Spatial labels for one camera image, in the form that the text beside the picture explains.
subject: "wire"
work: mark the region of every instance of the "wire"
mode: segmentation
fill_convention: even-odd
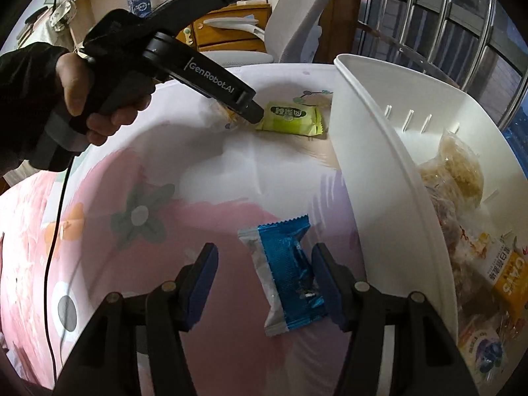
[[[48,341],[49,353],[51,354],[51,363],[53,365],[53,382],[57,384],[57,365],[55,362],[55,355],[53,353],[53,348],[51,346],[50,340],[50,330],[48,328],[48,276],[50,273],[51,259],[53,256],[53,251],[55,249],[55,243],[57,242],[57,235],[59,234],[59,226],[62,213],[62,203],[64,202],[64,194],[66,193],[66,185],[68,184],[68,179],[70,178],[71,167],[73,165],[73,159],[66,170],[66,175],[64,176],[64,182],[62,184],[61,198],[59,200],[59,209],[57,210],[57,220],[55,221],[55,230],[53,231],[53,241],[51,242],[51,247],[49,248],[48,254],[48,263],[46,264],[46,271],[44,271],[44,329],[46,330],[46,340]]]

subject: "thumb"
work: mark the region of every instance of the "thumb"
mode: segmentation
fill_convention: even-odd
[[[64,89],[64,102],[68,112],[72,116],[80,115],[91,88],[88,64],[79,55],[68,53],[57,60],[55,72]]]

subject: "chair seat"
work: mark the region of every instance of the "chair seat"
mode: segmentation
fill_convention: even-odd
[[[210,50],[202,53],[224,68],[240,67],[242,65],[270,64],[274,62],[270,54],[250,50]]]

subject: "blue gift bag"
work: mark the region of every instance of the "blue gift bag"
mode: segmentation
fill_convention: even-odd
[[[152,5],[150,0],[127,0],[128,8],[131,13],[141,18],[152,13]]]

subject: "white flower center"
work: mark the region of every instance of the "white flower center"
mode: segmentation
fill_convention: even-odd
[[[144,206],[140,205],[132,210],[132,213],[130,215],[130,219],[132,220],[132,225],[134,226],[141,226],[143,225],[147,219],[149,218],[149,209]]]

